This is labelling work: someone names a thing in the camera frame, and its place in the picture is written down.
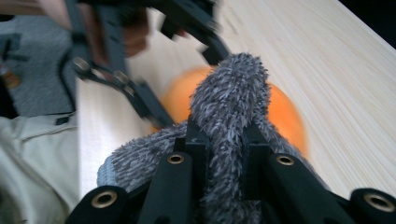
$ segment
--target light wood surface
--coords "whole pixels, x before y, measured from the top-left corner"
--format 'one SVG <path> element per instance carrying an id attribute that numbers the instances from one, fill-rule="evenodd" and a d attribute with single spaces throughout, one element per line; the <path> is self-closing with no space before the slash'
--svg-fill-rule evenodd
<path id="1" fill-rule="evenodd" d="M 396 50 L 336 0 L 226 0 L 219 35 L 233 53 L 260 56 L 295 103 L 309 160 L 332 191 L 372 187 L 396 196 Z M 160 13 L 150 12 L 154 29 Z M 205 64 L 192 37 L 152 31 L 149 48 L 128 59 L 131 74 L 161 95 L 172 78 Z M 120 93 L 78 82 L 80 193 L 94 189 L 111 151 L 148 133 Z"/>

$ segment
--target orange ball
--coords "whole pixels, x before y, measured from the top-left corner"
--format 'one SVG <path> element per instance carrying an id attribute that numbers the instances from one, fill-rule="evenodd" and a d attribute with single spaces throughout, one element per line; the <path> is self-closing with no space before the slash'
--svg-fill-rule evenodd
<path id="1" fill-rule="evenodd" d="M 175 123 L 188 118 L 190 100 L 194 90 L 213 70 L 213 67 L 197 67 L 176 78 L 164 94 L 161 102 Z M 277 86 L 269 83 L 271 98 L 268 106 L 268 119 L 279 133 L 297 147 L 304 157 L 308 156 L 303 121 L 289 97 Z"/>

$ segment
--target gray fabric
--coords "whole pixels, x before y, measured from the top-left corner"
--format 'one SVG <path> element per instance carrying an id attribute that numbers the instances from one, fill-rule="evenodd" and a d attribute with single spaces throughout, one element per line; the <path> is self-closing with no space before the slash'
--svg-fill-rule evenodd
<path id="1" fill-rule="evenodd" d="M 196 89 L 191 114 L 211 139 L 213 157 L 209 162 L 205 196 L 195 208 L 195 217 L 204 223 L 259 223 L 259 202 L 242 200 L 242 151 L 240 137 L 249 123 L 255 122 L 274 152 L 301 159 L 314 172 L 300 152 L 283 138 L 268 121 L 270 89 L 268 75 L 259 58 L 241 53 L 219 64 Z M 126 190 L 139 187 L 154 175 L 161 156 L 172 150 L 176 137 L 185 136 L 186 122 L 115 150 L 99 170 L 98 185 L 107 179 Z"/>
<path id="2" fill-rule="evenodd" d="M 48 17 L 16 16 L 0 22 L 0 35 L 21 34 L 21 45 L 10 52 L 7 65 L 21 79 L 21 85 L 9 90 L 21 116 L 34 117 L 72 111 L 58 69 L 61 58 L 71 48 L 70 34 Z M 28 61 L 13 60 L 21 55 Z M 76 74 L 71 63 L 63 70 L 66 84 L 75 98 Z"/>

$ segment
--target fuzzy gray sock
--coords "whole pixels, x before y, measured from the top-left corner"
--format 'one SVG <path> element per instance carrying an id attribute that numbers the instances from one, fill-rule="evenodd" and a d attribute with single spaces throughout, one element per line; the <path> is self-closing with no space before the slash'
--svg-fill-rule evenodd
<path id="1" fill-rule="evenodd" d="M 194 211 L 201 214 L 204 223 L 259 223 L 262 219 L 259 202 L 243 200 L 240 190 L 242 155 L 246 155 L 240 136 L 251 122 L 258 125 L 274 152 L 299 158 L 315 173 L 269 122 L 267 77 L 259 58 L 247 53 L 230 55 L 192 96 L 192 118 L 212 139 L 213 148 L 210 179 Z M 154 176 L 160 158 L 173 150 L 175 139 L 185 137 L 186 129 L 184 121 L 116 149 L 100 167 L 98 185 L 115 185 L 127 191 L 141 186 Z"/>

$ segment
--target khaki pants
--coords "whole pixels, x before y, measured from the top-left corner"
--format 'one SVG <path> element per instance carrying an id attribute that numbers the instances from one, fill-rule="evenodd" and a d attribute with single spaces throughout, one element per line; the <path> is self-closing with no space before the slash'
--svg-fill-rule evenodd
<path id="1" fill-rule="evenodd" d="M 64 223 L 78 203 L 76 117 L 0 118 L 0 223 Z"/>

